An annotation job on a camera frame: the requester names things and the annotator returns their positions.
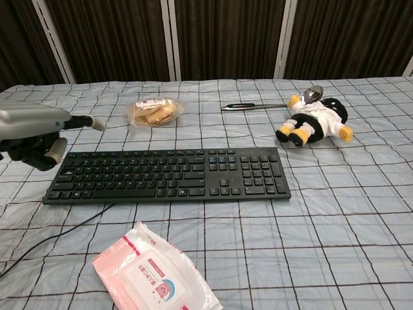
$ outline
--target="keyboard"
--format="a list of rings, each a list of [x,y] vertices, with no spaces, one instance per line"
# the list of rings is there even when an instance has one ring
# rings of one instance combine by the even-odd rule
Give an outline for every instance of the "keyboard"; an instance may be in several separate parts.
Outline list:
[[[69,152],[44,204],[290,199],[276,148]]]

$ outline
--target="pink packaging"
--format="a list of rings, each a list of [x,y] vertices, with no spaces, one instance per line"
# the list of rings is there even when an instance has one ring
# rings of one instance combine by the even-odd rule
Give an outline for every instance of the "pink packaging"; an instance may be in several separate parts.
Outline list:
[[[138,223],[93,265],[119,310],[222,310],[188,256]]]

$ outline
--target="grid pattern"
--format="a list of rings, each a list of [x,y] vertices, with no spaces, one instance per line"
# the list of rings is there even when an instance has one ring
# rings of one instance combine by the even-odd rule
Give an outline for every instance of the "grid pattern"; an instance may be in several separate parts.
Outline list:
[[[351,143],[297,149],[275,138],[286,108],[220,111],[286,103],[315,84],[348,109]],[[127,106],[153,96],[179,98],[184,113],[159,128],[129,126]],[[62,132],[67,151],[277,146],[292,190],[289,201],[116,205],[27,256],[0,281],[1,309],[115,309],[92,260],[137,221],[186,252],[225,309],[411,309],[413,78],[18,85],[0,99],[106,121],[104,133]],[[104,207],[42,205],[56,172],[0,161],[0,271]]]

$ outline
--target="curtain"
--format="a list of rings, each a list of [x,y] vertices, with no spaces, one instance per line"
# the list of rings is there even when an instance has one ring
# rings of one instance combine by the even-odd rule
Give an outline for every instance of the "curtain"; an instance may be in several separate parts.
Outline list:
[[[413,1],[298,1],[284,78],[402,75],[413,54]]]
[[[0,0],[0,91],[64,83],[31,0]]]
[[[78,83],[169,80],[159,0],[46,3]]]
[[[273,78],[285,0],[175,0],[182,79]]]

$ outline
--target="plush penguin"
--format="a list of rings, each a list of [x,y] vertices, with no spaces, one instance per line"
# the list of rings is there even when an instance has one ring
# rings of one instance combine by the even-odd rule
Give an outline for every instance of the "plush penguin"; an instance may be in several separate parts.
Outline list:
[[[300,96],[293,95],[287,106],[294,111],[294,115],[276,131],[280,142],[289,140],[295,146],[302,147],[327,136],[340,138],[344,142],[352,140],[353,130],[345,125],[347,110],[339,100],[327,98],[306,104]]]

